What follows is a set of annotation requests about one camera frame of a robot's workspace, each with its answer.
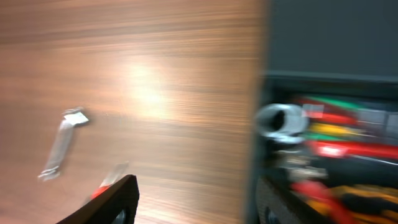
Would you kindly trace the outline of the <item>red handled cutters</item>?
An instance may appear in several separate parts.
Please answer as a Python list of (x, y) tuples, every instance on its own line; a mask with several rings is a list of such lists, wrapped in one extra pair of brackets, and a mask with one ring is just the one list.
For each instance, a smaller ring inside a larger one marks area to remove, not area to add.
[(308, 141), (280, 151), (290, 188), (332, 223), (357, 223), (330, 192), (341, 185), (397, 189), (397, 147), (353, 141)]

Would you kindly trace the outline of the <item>clear case coloured screwdrivers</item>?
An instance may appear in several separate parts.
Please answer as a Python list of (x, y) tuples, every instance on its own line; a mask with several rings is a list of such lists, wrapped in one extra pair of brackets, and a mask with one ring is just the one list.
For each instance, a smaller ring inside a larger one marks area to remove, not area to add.
[(342, 96), (297, 95), (310, 119), (309, 139), (397, 145), (397, 104)]

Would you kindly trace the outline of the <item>orange black pliers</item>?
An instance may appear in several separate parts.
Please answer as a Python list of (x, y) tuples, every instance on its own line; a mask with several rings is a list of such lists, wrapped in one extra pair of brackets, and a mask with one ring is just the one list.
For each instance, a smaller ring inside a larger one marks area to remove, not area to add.
[(397, 189), (375, 185), (341, 185), (330, 192), (357, 223), (397, 224)]

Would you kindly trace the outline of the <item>black round tape measure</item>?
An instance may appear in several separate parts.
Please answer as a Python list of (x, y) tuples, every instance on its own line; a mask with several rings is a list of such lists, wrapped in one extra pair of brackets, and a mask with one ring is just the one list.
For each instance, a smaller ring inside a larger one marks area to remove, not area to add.
[(257, 132), (279, 144), (300, 144), (309, 124), (304, 109), (293, 104), (269, 104), (258, 110), (255, 115)]

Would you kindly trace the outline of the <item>silver socket wrench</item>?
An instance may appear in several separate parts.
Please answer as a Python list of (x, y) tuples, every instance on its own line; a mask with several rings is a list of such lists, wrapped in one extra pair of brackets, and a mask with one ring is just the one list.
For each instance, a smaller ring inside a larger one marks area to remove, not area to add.
[(39, 180), (48, 181), (60, 175), (60, 168), (68, 152), (75, 128), (89, 122), (83, 110), (82, 107), (76, 107), (64, 111), (49, 158), (43, 171), (38, 175)]

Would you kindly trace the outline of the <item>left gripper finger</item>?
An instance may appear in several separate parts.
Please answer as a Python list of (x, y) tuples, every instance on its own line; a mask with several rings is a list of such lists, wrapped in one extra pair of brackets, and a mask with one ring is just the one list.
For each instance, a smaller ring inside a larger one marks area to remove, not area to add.
[(139, 202), (135, 175), (125, 175), (58, 224), (134, 224)]

